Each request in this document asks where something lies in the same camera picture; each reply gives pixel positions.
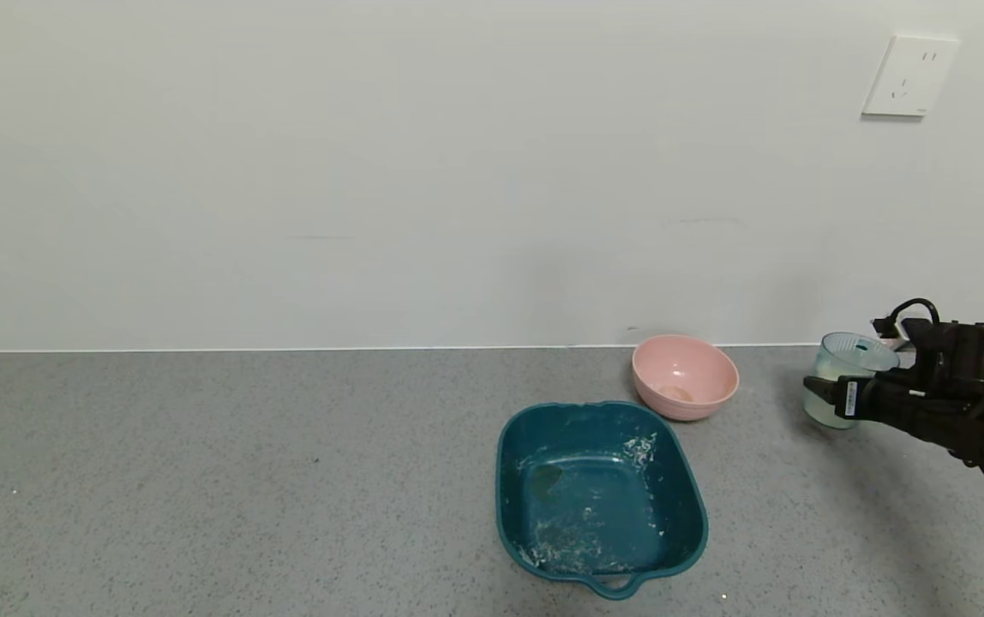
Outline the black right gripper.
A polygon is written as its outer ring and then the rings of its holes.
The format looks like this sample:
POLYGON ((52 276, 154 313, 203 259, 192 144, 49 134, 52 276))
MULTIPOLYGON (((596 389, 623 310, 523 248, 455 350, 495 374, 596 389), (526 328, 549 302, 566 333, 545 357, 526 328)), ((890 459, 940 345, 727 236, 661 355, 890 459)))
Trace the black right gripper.
POLYGON ((837 416, 879 424, 914 424, 920 411, 920 383, 907 371, 879 371, 869 376, 817 375, 802 379, 810 394, 834 404, 837 416))

